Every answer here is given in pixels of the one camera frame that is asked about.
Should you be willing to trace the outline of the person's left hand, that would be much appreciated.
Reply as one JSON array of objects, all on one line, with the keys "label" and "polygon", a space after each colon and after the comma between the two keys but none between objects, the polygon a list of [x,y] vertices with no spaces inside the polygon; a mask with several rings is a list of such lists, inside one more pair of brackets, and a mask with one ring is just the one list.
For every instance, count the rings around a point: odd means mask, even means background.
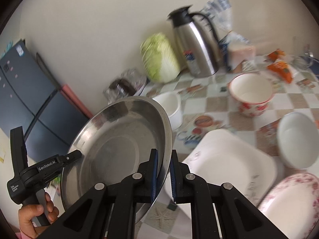
[{"label": "person's left hand", "polygon": [[[59,210],[54,206],[53,201],[48,193],[45,193],[46,209],[48,211],[48,220],[52,224],[58,216]],[[16,233],[18,238],[38,238],[42,232],[44,232],[48,226],[35,227],[32,219],[41,216],[44,213],[42,205],[27,205],[21,207],[18,211],[18,220],[20,225],[20,232]]]}]

